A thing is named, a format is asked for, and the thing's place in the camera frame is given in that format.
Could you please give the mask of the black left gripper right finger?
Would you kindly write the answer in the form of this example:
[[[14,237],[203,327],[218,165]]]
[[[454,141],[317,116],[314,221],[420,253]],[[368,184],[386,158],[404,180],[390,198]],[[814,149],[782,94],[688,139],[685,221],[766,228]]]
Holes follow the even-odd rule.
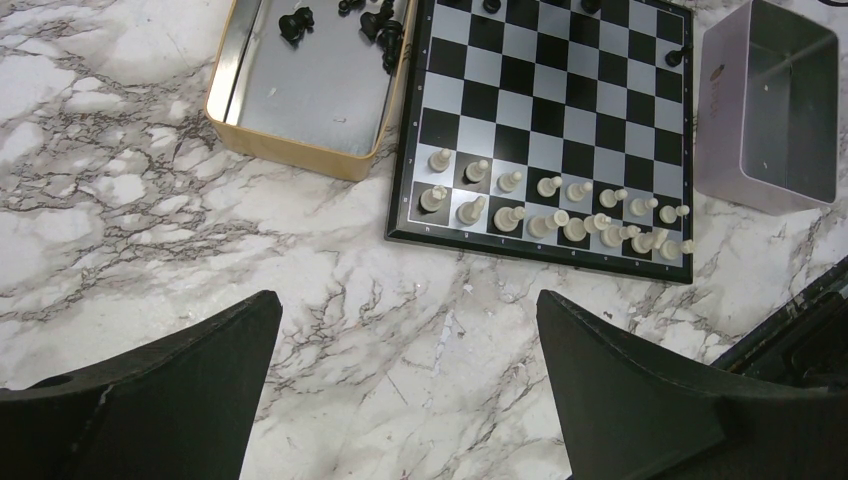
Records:
[[[537,324],[576,479],[843,479],[847,395],[737,375],[557,292]]]

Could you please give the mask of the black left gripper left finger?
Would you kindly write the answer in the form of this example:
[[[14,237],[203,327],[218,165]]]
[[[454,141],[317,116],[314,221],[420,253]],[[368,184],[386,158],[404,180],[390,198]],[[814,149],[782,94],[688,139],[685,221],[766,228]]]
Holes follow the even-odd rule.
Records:
[[[236,479],[283,308],[260,291],[158,340],[1,392],[5,479]]]

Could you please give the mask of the black chess pawn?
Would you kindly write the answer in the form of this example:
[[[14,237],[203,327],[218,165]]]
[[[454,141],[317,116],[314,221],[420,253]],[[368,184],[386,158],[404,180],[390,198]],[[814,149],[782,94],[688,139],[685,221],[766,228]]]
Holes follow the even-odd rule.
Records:
[[[482,1],[483,9],[490,14],[497,13],[502,6],[501,0],[483,0]]]

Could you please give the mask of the black chess piece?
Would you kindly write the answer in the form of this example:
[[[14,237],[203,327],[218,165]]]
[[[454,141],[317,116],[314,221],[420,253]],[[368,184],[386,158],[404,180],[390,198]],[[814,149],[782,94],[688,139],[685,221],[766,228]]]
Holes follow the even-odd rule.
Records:
[[[691,50],[691,45],[683,45],[679,49],[669,51],[664,57],[666,65],[669,67],[677,67],[689,55]]]
[[[594,15],[600,11],[602,0],[581,0],[580,7],[587,15]]]

